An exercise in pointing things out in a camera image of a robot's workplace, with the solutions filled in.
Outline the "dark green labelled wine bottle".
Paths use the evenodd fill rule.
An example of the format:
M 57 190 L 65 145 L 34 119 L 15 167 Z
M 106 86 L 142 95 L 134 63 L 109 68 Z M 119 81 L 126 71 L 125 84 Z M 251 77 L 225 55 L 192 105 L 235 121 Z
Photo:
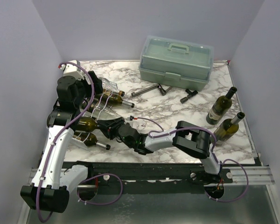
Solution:
M 117 94 L 96 94 L 95 99 L 101 100 L 104 103 L 107 103 L 107 105 L 111 106 L 118 106 L 118 105 L 124 105 L 130 108 L 134 108 L 135 104 L 129 101 L 124 100 L 121 96 Z

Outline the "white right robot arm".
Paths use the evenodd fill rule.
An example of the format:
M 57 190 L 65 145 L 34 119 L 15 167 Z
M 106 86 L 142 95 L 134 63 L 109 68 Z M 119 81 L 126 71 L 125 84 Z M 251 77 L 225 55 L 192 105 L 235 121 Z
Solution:
M 110 140 L 118 138 L 141 155 L 176 147 L 201 161 L 206 173 L 205 177 L 209 182 L 215 183 L 222 178 L 222 165 L 213 152 L 217 139 L 214 133 L 205 128 L 179 121 L 175 127 L 168 130 L 139 133 L 123 118 L 98 120 L 98 124 L 106 138 Z

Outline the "clear glass wine bottle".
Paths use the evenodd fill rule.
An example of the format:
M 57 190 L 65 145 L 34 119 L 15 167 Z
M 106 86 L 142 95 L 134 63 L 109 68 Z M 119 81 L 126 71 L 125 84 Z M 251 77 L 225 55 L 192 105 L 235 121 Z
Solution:
M 84 113 L 84 117 L 91 117 L 95 120 L 109 120 L 120 118 L 121 115 L 117 114 L 112 108 L 103 103 L 92 102 L 89 109 Z

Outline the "olive green wine bottle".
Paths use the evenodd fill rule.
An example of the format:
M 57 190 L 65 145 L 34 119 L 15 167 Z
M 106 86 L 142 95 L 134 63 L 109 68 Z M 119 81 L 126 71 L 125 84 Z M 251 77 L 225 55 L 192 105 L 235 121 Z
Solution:
M 97 123 L 93 118 L 82 117 L 77 124 L 76 132 L 91 133 L 96 129 L 100 129 L 99 123 Z

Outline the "clear acrylic wine rack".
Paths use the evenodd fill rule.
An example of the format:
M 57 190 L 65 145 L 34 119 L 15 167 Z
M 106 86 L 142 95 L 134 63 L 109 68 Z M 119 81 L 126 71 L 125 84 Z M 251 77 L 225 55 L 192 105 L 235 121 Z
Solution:
M 96 81 L 95 86 L 91 87 L 85 79 L 67 76 L 58 79 L 56 91 L 58 98 L 47 118 L 47 127 L 69 124 L 69 128 L 74 131 L 73 138 L 84 147 L 97 146 L 110 150 L 109 144 L 100 142 L 92 133 L 98 129 L 108 137 L 110 126 L 121 118 L 98 99 L 90 102 L 91 94 L 102 91 L 102 85 Z

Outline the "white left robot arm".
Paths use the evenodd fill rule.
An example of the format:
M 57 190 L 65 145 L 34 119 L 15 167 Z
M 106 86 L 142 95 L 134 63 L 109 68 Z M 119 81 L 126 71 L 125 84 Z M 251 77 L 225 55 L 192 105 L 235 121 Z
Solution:
M 42 160 L 30 185 L 22 186 L 20 195 L 33 210 L 63 213 L 70 193 L 78 184 L 90 184 L 94 173 L 83 165 L 74 165 L 62 174 L 68 145 L 77 130 L 81 105 L 86 98 L 102 93 L 102 82 L 94 71 L 78 77 L 62 76 L 57 81 L 57 101 L 48 116 L 48 135 Z

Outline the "green bottle silver neck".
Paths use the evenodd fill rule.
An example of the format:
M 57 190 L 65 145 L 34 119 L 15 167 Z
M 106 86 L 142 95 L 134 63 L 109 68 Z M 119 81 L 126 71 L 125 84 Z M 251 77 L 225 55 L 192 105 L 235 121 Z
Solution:
M 216 143 L 221 144 L 230 139 L 239 129 L 239 122 L 245 117 L 243 112 L 239 112 L 232 119 L 225 119 L 214 131 Z

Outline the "dark green white-label bottle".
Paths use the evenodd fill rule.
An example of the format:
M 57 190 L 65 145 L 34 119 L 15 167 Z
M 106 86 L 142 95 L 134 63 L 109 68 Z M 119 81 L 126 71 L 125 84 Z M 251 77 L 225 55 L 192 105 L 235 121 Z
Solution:
M 216 100 L 206 116 L 206 121 L 210 125 L 216 125 L 220 121 L 220 119 L 227 113 L 232 105 L 231 98 L 236 92 L 237 88 L 231 87 L 225 95 L 220 96 Z

